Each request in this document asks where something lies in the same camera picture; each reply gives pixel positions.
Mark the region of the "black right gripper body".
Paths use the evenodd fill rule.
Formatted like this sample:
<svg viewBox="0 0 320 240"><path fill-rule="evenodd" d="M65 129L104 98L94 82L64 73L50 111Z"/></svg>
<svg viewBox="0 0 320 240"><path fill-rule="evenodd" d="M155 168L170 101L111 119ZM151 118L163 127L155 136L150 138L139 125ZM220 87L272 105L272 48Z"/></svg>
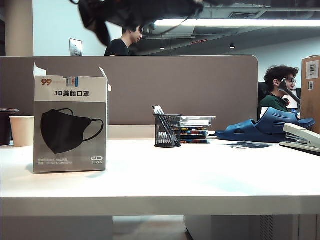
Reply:
<svg viewBox="0 0 320 240"><path fill-rule="evenodd" d="M78 10L84 27L93 32L98 40L107 47L111 42L111 37L106 26L107 1L80 0L78 2Z"/></svg>

